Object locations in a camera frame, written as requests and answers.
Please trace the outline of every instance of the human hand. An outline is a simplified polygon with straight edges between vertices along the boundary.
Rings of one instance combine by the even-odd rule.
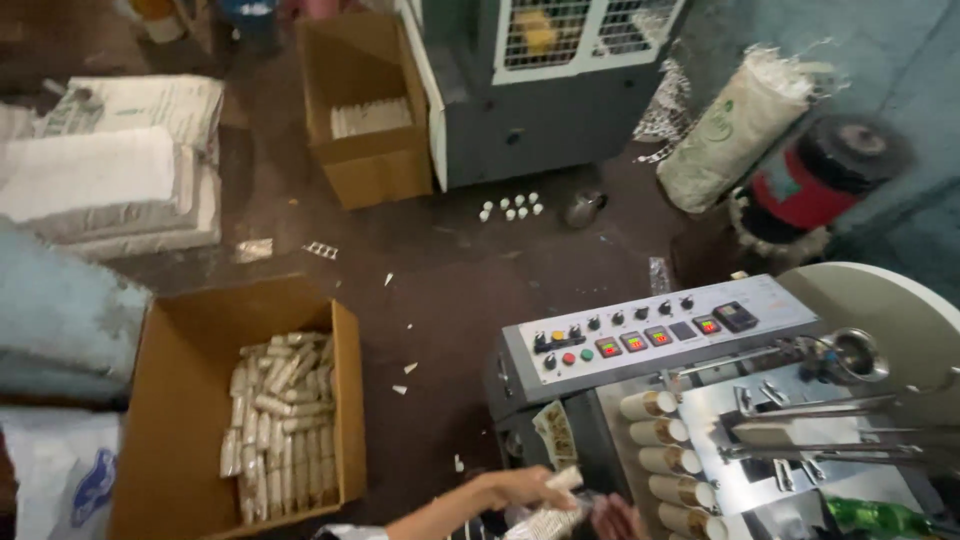
[[[590,523],[599,540],[650,540],[640,511],[617,494],[593,498]]]
[[[509,504],[526,505],[549,503],[562,510],[572,510],[577,504],[569,493],[546,486],[553,474],[546,467],[536,466],[527,469],[514,469],[486,473],[476,478],[490,497],[490,507],[502,509]]]

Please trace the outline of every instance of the metal jug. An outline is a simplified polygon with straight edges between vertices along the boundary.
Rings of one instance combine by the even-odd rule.
[[[607,205],[607,195],[592,189],[578,191],[564,213],[564,221],[574,229],[593,223],[597,213]]]

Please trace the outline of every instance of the control panel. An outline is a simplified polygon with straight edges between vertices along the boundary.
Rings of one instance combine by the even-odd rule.
[[[773,278],[754,276],[517,328],[540,383],[551,384],[816,320]]]

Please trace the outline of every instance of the green bottle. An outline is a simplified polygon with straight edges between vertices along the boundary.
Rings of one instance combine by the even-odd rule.
[[[827,497],[827,507],[840,528],[861,528],[876,540],[937,538],[923,514],[902,504]]]

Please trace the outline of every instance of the white plastic bag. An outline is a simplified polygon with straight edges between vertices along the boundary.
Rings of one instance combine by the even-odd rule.
[[[740,68],[657,176],[673,204],[709,209],[808,108],[814,84],[796,59],[751,47]]]
[[[16,540],[106,538],[120,416],[0,407],[0,430],[19,483]]]

